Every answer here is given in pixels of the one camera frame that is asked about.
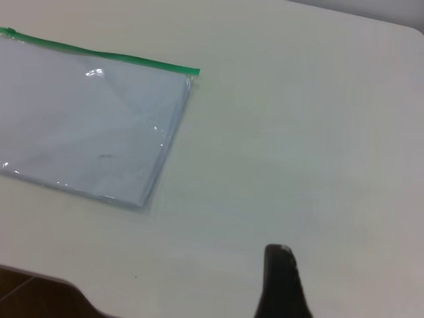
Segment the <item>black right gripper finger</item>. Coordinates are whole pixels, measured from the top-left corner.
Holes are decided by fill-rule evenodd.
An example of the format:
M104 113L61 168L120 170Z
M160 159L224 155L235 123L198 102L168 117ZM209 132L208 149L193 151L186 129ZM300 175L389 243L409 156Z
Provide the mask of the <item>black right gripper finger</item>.
M295 256L288 246L269 244L265 248L262 294L254 316L312 316Z

